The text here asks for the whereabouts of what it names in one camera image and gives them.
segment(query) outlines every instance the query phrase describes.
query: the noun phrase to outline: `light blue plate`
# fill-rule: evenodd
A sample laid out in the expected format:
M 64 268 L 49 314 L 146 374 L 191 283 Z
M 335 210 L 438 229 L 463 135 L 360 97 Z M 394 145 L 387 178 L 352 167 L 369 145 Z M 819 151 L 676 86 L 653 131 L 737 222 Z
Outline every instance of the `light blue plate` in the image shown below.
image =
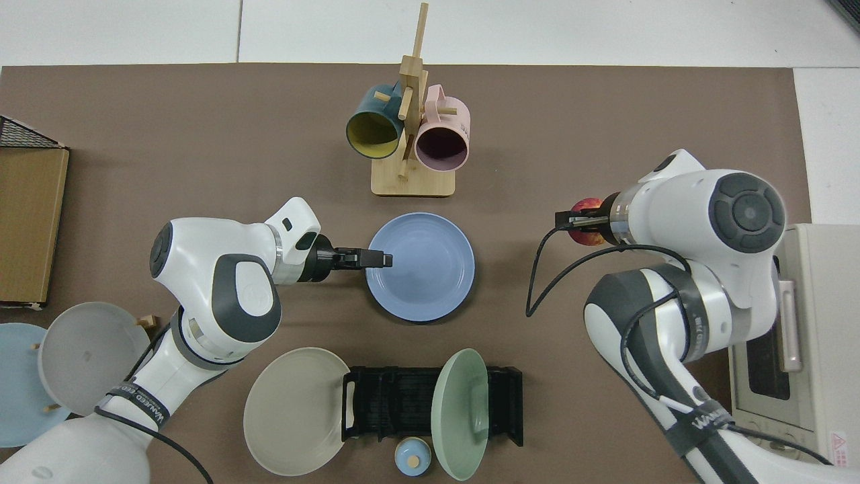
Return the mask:
M 393 267 L 367 269 L 373 297 L 398 318 L 428 322 L 450 313 L 469 294 L 475 254 L 456 225 L 415 212 L 389 221 L 370 248 L 394 256 Z
M 39 351 L 46 330 L 24 323 L 0 324 L 0 447 L 20 447 L 69 417 L 60 407 L 44 412 L 53 400 L 39 378 Z

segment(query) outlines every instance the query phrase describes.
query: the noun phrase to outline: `pink mug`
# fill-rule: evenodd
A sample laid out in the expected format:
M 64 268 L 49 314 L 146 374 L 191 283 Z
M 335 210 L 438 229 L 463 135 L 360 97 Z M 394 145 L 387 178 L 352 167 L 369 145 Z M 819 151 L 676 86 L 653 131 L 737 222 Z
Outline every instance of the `pink mug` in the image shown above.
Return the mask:
M 442 85 L 435 84 L 427 89 L 424 115 L 415 136 L 418 161 L 433 171 L 463 166 L 469 157 L 469 108 L 456 97 L 446 97 Z

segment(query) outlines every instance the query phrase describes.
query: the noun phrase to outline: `oven window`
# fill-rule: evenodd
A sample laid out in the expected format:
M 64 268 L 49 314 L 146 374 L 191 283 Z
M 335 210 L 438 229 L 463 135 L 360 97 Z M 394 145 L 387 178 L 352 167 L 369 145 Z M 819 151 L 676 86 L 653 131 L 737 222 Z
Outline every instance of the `oven window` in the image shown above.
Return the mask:
M 789 374 L 779 369 L 777 323 L 764 335 L 746 342 L 747 371 L 750 389 L 760 395 L 788 400 L 791 396 Z

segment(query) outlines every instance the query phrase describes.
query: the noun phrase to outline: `brown table mat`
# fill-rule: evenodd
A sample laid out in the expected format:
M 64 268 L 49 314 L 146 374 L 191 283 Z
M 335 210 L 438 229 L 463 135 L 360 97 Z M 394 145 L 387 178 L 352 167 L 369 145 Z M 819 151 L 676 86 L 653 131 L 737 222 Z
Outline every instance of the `brown table mat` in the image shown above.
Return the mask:
M 152 240 L 170 219 L 265 220 L 290 196 L 316 211 L 336 245 L 357 246 L 399 214 L 428 211 L 469 237 L 477 269 L 466 302 L 443 321 L 413 326 L 372 299 L 364 277 L 283 288 L 281 328 L 247 361 L 193 393 L 165 433 L 216 482 L 407 482 L 395 439 L 347 442 L 300 478 L 269 474 L 245 447 L 242 414 L 257 375 L 280 354 L 321 346 L 347 364 L 441 366 L 476 348 L 525 376 L 525 447 L 489 443 L 471 482 L 689 482 L 646 411 L 603 363 L 581 310 L 607 272 L 652 258 L 589 263 L 524 316 L 537 243 L 553 212 L 634 183 L 685 147 L 707 167 L 747 170 L 783 195 L 789 222 L 809 221 L 792 72 L 589 66 L 429 66 L 430 84 L 472 113 L 469 163 L 447 199 L 380 198 L 370 163 L 346 142 L 345 123 L 394 65 L 125 65 L 5 67 L 0 112 L 71 147 L 57 253 L 40 313 L 0 321 L 47 326 L 84 301 L 167 318 L 176 302 L 150 279 Z M 548 245 L 537 285 L 591 249 L 565 235 Z M 728 405 L 725 351 L 693 364 Z M 4 451 L 2 456 L 9 455 Z M 150 447 L 153 482 L 200 477 L 166 446 Z M 434 462 L 424 482 L 452 481 Z

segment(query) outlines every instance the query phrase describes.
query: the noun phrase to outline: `apple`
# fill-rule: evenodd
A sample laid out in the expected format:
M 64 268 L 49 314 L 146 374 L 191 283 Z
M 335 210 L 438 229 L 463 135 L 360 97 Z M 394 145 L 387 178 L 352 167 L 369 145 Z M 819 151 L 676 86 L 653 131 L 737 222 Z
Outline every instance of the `apple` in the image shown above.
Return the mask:
M 574 212 L 579 212 L 581 210 L 587 208 L 599 208 L 600 204 L 603 203 L 603 200 L 599 198 L 583 198 L 578 201 L 571 210 Z M 577 244 L 582 245 L 600 245 L 606 242 L 606 239 L 603 238 L 602 235 L 598 232 L 581 232 L 579 230 L 568 230 L 568 234 L 570 234 L 570 238 L 574 240 Z

